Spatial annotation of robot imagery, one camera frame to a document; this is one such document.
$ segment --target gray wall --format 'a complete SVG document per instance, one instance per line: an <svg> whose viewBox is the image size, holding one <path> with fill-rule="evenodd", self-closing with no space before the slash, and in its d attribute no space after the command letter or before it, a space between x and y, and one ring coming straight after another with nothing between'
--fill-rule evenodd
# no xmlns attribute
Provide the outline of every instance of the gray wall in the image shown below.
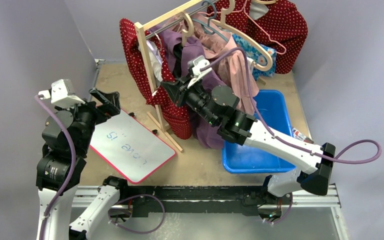
<svg viewBox="0 0 384 240"><path fill-rule="evenodd" d="M146 23L188 0L65 0L96 59L125 61L120 19Z"/></svg>
<svg viewBox="0 0 384 240"><path fill-rule="evenodd" d="M48 116L34 95L70 78L86 97L94 74L64 0L0 0L0 240L36 238L36 165Z"/></svg>
<svg viewBox="0 0 384 240"><path fill-rule="evenodd" d="M295 77L313 138L341 150L374 139L383 155L366 165L334 166L353 239L384 238L384 4L378 0L295 0L312 26ZM362 145L343 159L374 154Z"/></svg>

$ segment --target red polka dot garment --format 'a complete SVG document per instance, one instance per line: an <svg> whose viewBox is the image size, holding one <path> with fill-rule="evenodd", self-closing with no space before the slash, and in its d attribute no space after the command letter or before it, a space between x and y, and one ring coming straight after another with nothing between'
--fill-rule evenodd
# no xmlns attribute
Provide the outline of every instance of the red polka dot garment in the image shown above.
<svg viewBox="0 0 384 240"><path fill-rule="evenodd" d="M277 74L287 74L297 60L308 35L308 27L304 17L298 12L294 3L288 0L278 0L275 4L266 5L268 13L256 20L272 40L286 47L286 53L276 57ZM271 47L282 53L283 47L269 41L269 37L249 20L246 34L259 44Z"/></svg>
<svg viewBox="0 0 384 240"><path fill-rule="evenodd" d="M146 100L146 104L160 105L162 116L168 122L173 133L180 139L188 139L192 135L191 125L189 123L189 114L186 106L176 107L170 100L167 92L163 88L159 88L155 96L152 96L145 64L142 54L138 49L138 38L136 35L135 25L128 19L120 20L121 42L123 44L124 54L127 61L128 70L136 82L140 93ZM156 44L162 58L162 79L168 82L174 82L175 78L169 70L169 65L165 59L164 47L160 45L157 37L150 39Z"/></svg>
<svg viewBox="0 0 384 240"><path fill-rule="evenodd" d="M239 11L244 7L244 4L246 4L245 7L245 12L250 13L250 7L251 7L251 0L236 0L234 2L234 10L233 11ZM227 9L229 7L229 0L220 0L216 2L215 8L217 9L217 17L215 19L220 20L220 11L222 9ZM207 8L207 13L212 13L213 12L213 7L210 6ZM226 23L237 30L246 33L247 32L247 26L248 26L248 17L245 15L243 12L232 12L228 15L226 15Z"/></svg>

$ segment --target clothing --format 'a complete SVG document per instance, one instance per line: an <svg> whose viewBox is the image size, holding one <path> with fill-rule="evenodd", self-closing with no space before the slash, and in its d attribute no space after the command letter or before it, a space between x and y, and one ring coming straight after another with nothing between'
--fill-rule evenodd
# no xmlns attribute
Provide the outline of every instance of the clothing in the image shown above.
<svg viewBox="0 0 384 240"><path fill-rule="evenodd" d="M248 61L248 70L249 70L249 73L252 73L253 70L254 70L254 64L256 63L256 61L250 57L246 57L246 60Z"/></svg>
<svg viewBox="0 0 384 240"><path fill-rule="evenodd" d="M242 7L245 6L245 12L247 14L250 13L250 7L251 7L251 0L235 0L234 1L234 10L233 11L239 11L242 9ZM229 7L229 0L219 0L215 4L215 8L217 9L217 20L220 20L220 12L222 9L227 9ZM207 8L207 13L214 12L213 7L209 6ZM226 24L238 29L239 31L246 33L248 28L248 17L245 15L244 12L232 12L230 14L226 15Z"/></svg>
<svg viewBox="0 0 384 240"><path fill-rule="evenodd" d="M235 10L240 10L244 2L245 0L236 0ZM250 2L251 0L247 1L247 7L245 8L247 14L250 14L251 7L248 7L248 4L251 4ZM218 10L221 10L222 6L229 6L229 0L220 0L215 6ZM268 12L254 21L270 35L272 40L276 40L286 47L285 54L277 55L275 72L277 74L287 74L292 70L307 38L307 23L298 12L295 4L288 0L278 0L276 3L266 5L266 7ZM212 11L212 7L207 9L207 13ZM220 14L217 14L215 19L220 20L220 16ZM277 43L269 41L269 37L243 12L228 14L226 23L247 34L259 44L273 48L281 53L285 51Z"/></svg>
<svg viewBox="0 0 384 240"><path fill-rule="evenodd" d="M253 59L256 63L262 66L267 66L266 57L263 56L254 46L252 46L247 40L243 39L239 35L233 33L232 36L237 46L245 50L247 57ZM271 59L273 60L273 66L267 71L261 71L257 68L254 68L252 71L252 76L255 80L257 80L261 75L265 77L273 77L275 75L276 69L276 50L271 47L264 46L263 44L260 44L260 46L265 49L271 56Z"/></svg>
<svg viewBox="0 0 384 240"><path fill-rule="evenodd" d="M146 44L148 45L148 53L149 53L149 59L151 60L152 65L152 71L155 76L155 78L158 80L156 81L156 86L160 86L160 82L163 81L163 76L161 74L161 68L163 64L163 59L160 57L160 52L157 50L157 45L153 43L152 41L147 40Z"/></svg>
<svg viewBox="0 0 384 240"><path fill-rule="evenodd" d="M151 27L150 30L155 32L161 28L160 26ZM166 50L166 59L168 62L168 68L173 72L177 58L174 54L174 48L182 42L182 34L172 31L170 29L165 30L159 34L160 38L164 42L164 49ZM200 40L194 36L188 37L186 44L183 46L181 52L181 76L184 77L189 73L188 62L203 56L204 47ZM202 86L207 93L210 93L216 86L225 86L226 84L220 80L217 74L212 70L210 73L202 78ZM212 127L200 117L197 113L190 111L190 124L192 128L192 134L199 140L201 145L205 148L222 149L225 141L220 135L217 134L218 128Z"/></svg>
<svg viewBox="0 0 384 240"><path fill-rule="evenodd" d="M146 104L152 106L160 105L162 116L170 125L173 133L180 139L190 138L192 129L189 122L187 106L176 107L162 87L158 88L155 96L152 96L144 61L141 52L138 49L138 38L133 22L125 18L121 19L120 34L128 70L136 82L140 93L145 98ZM160 49L162 58L162 79L164 81L174 82L175 79L169 70L167 60L164 57L165 50L163 46L160 45L156 36L152 37L150 41L155 43L157 48Z"/></svg>
<svg viewBox="0 0 384 240"><path fill-rule="evenodd" d="M249 8L249 16L252 19L257 20L268 12L269 8L265 4L251 1L251 6Z"/></svg>
<svg viewBox="0 0 384 240"><path fill-rule="evenodd" d="M208 19L202 16L199 13L196 13L190 16L192 19L198 19L204 23L208 22ZM167 23L174 21L176 17L170 18ZM207 34L204 32L201 24L194 22L194 34L200 40L203 45L205 58L211 60L215 60L227 51L236 48L237 45L235 40L232 37L232 34L227 31L220 31L229 42L225 42L219 35L217 34ZM210 26L214 29L217 29L217 26L210 22ZM174 26L171 28L176 32L180 32L184 29L184 22ZM247 74L245 71L245 59L240 51L234 51L221 61L219 61L216 65L212 67L212 69L218 74L220 79L226 83L229 87L232 88L233 93L239 97L240 101L237 105L237 109L246 112L247 114L254 115L254 107L253 102L255 102L254 98L260 91L257 86L257 83L254 80L254 77L250 73L249 80L251 85L251 96L248 91L248 84L246 81Z"/></svg>
<svg viewBox="0 0 384 240"><path fill-rule="evenodd" d="M286 47L285 54L278 54L276 58L276 73L287 74L297 60L308 35L307 23L298 12L295 4L288 0L278 0L267 5L269 11L255 22L270 34L271 39ZM284 48L269 41L269 37L261 31L251 20L248 22L246 34L257 43L283 52Z"/></svg>

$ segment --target white bracket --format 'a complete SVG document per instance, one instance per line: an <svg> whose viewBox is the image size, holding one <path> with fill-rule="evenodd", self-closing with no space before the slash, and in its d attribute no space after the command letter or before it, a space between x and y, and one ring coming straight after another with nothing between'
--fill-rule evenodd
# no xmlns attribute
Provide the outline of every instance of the white bracket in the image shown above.
<svg viewBox="0 0 384 240"><path fill-rule="evenodd" d="M51 85L51 90L43 90L38 93L42 95L40 99L51 99L50 103L63 109L71 108L76 104L84 104L80 97L76 96L72 81L70 79L60 79Z"/></svg>
<svg viewBox="0 0 384 240"><path fill-rule="evenodd" d="M199 82L205 75L209 74L211 70L213 70L211 67L208 69L201 71L202 68L210 65L210 61L205 59L203 55L195 58L191 62L189 62L189 67L192 65L192 73L193 78L190 80L189 84L187 85L187 88L190 89L195 83Z"/></svg>

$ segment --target cable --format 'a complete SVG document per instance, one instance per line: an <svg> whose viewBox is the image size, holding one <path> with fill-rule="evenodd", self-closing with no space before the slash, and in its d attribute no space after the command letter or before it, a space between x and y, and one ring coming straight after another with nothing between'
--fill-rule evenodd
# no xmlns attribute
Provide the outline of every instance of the cable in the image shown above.
<svg viewBox="0 0 384 240"><path fill-rule="evenodd" d="M49 107L47 107L41 101L41 99L40 99L41 97L43 97L43 95L36 95L36 96L34 96L34 99L39 103L39 105L50 115L50 117L61 128L62 132L64 133L65 137L67 138L67 142L68 142L68 145L69 145L69 148L70 148L70 151L71 151L71 165L70 165L70 169L68 171L67 177L65 178L65 180L62 183L61 187L58 189L58 191L56 192L55 196L53 196L53 198L51 199L51 201L49 202L48 206L46 207L46 209L45 209L45 211L43 213L42 223L40 224L39 240L44 240L45 239L44 235L45 235L46 223L48 221L49 216L51 215L51 209L53 208L57 198L63 193L64 189L66 189L67 185L70 182L70 179L73 176L74 166L76 165L76 149L74 147L73 139L70 136L70 133L67 130L67 128L61 122L61 120L58 119L57 115L51 109L49 109Z"/></svg>
<svg viewBox="0 0 384 240"><path fill-rule="evenodd" d="M215 61L210 63L208 66L205 66L205 67L201 68L200 70L204 71L206 69L211 68L212 66L217 64L219 61L221 61L223 58L227 57L229 54L231 54L234 51L241 51L244 59L247 59L247 54L245 53L245 51L241 47L235 47L235 48L230 49L229 51L227 51L223 55L221 55L219 58L217 58ZM250 81L251 81L250 80L250 73L249 73L249 70L248 70L248 62L246 60L244 62L245 62L245 71L246 71L246 78L247 78L246 83L247 83L247 86L248 86L248 93L249 93L249 96L252 96L252 93L251 93L251 83L250 83ZM301 147L301 146L297 146L297 145L295 145L293 143L289 143L289 142L283 140L279 136L275 136L275 133L270 129L270 127L267 125L267 123L264 121L263 117L261 116L260 112L258 111L256 103L254 101L251 101L251 102L252 102L252 106L254 107L254 110L256 111L256 113L258 115L259 120L264 125L264 127L267 130L267 132L269 132L275 139L279 140L281 143L283 143L285 145L288 145L289 147L301 150L301 151L309 153L311 155L313 154L310 149L307 149L307 148L304 148L304 147ZM377 153L373 157L370 157L370 158L364 159L364 160L352 161L352 160L338 159L340 156L342 156L342 154L344 154L350 148L352 148L352 147L354 147L354 146L356 146L358 144L362 144L362 143L372 143L372 144L374 144L376 146L376 148L377 148ZM340 153L338 153L338 155L336 155L335 158L334 157L330 157L330 156L326 156L326 155L323 155L323 154L320 154L318 152L314 153L314 155L316 155L317 157L320 157L320 158L323 158L323 159L326 159L326 160L329 160L329 161L332 161L332 162L341 163L341 164L367 164L367 163L373 162L376 159L378 159L381 156L381 154L382 154L382 147L381 147L381 145L377 141L374 141L374 140L371 140L371 139L363 139L363 140L359 140L359 141L351 143L350 145L345 147Z"/></svg>
<svg viewBox="0 0 384 240"><path fill-rule="evenodd" d="M265 221L265 223L270 223L271 225L278 224L278 223L282 222L288 216L289 212L291 211L293 200L294 200L294 198L292 196L292 192L289 194L290 194L290 203L289 203L289 206L287 207L286 212L284 214L282 214L282 216L277 221Z"/></svg>
<svg viewBox="0 0 384 240"><path fill-rule="evenodd" d="M111 218L115 218L115 221L114 221L115 223L118 223L118 222L119 222L119 219L121 219L121 220L123 221L123 223L124 223L124 222L126 222L127 220L129 220L130 217L132 216L132 212L128 211L127 209L122 209L122 210L121 210L122 213L119 213L119 211L120 211L119 209L114 209L114 212L117 212L118 214L112 214L112 213L111 213L111 212L112 212L112 209L110 209L110 210L108 211L110 217L111 217Z"/></svg>
<svg viewBox="0 0 384 240"><path fill-rule="evenodd" d="M164 219L166 218L166 209L164 208L164 205L163 203L161 202L161 200L159 200L156 196L154 195L150 195L150 194L139 194L139 195L134 195L134 196L131 196L131 197L128 197L126 199L123 199L121 201L118 201L116 202L114 205L119 205L119 204L122 204L128 200L131 200L131 199L135 199L135 198L139 198L139 197L150 197L150 198L153 198L155 199L159 205L161 206L161 209L162 209L162 218L161 218L161 221L159 222L159 224L152 230L149 230L149 231L136 231L136 230L133 230L133 229L130 229L128 227L125 227L125 226L122 226L122 225L119 225L118 223L114 222L112 219L111 219L111 215L110 215L110 211L108 211L108 218L109 218L109 222L108 223L112 223L114 224L115 226L121 228L121 229L124 229L126 231L129 231L131 233L134 233L134 234L150 234L152 232L155 232L157 229L159 229L161 227L161 225L163 225L163 222L164 222Z"/></svg>

